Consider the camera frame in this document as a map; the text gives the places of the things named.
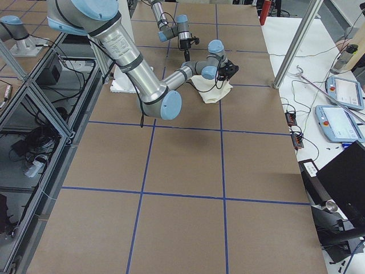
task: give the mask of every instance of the white plug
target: white plug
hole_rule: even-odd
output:
[[[42,158],[45,161],[48,160],[46,155],[38,155],[35,157],[34,161],[32,162],[32,166],[28,168],[26,172],[24,172],[24,175],[28,178],[33,178],[44,165],[44,163],[38,161],[37,158]]]

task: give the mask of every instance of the blue cap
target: blue cap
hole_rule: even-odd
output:
[[[188,17],[185,14],[181,14],[176,18],[176,23],[185,23],[188,21]]]
[[[183,101],[181,95],[176,90],[171,90],[166,94],[161,105],[161,118],[172,120],[179,115]]]
[[[56,20],[53,20],[52,18],[48,19],[48,25],[51,29],[61,31],[63,33],[69,33],[74,35],[80,35],[80,36],[86,36],[87,32],[85,30],[77,29],[76,27],[72,27],[69,25],[66,25],[65,23],[58,22]]]
[[[22,25],[23,22],[14,15],[6,15],[0,18],[0,21],[8,25]]]
[[[160,38],[161,42],[166,42],[167,41],[167,37],[166,37],[166,35],[164,34],[163,31],[159,31],[159,38]]]
[[[210,53],[220,53],[223,50],[224,46],[220,40],[212,40],[208,45],[208,51]]]
[[[217,74],[217,67],[206,66],[201,70],[201,76],[207,80],[213,80]]]
[[[118,13],[116,0],[71,0],[74,6],[91,19],[107,21]]]

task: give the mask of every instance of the gray floor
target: gray floor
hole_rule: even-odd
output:
[[[282,0],[282,9],[288,11],[290,17],[303,18],[309,3],[310,0]],[[329,0],[322,3],[318,15],[334,41],[337,41],[343,35],[344,29],[349,27]]]

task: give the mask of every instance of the red cylinder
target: red cylinder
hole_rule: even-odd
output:
[[[260,25],[261,26],[263,26],[265,24],[266,17],[269,14],[270,6],[271,6],[271,0],[265,0],[263,2],[262,11],[260,14]]]

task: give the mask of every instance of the white cloth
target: white cloth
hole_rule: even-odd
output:
[[[191,80],[193,81],[194,86],[201,91],[210,90],[215,83],[214,80],[204,79],[201,75],[195,75],[191,78]],[[233,86],[229,84],[229,81],[224,81],[222,88],[217,89],[217,87],[214,87],[211,91],[199,92],[199,94],[202,97],[204,103],[216,103],[224,96],[226,96],[230,92],[230,89],[232,87]]]

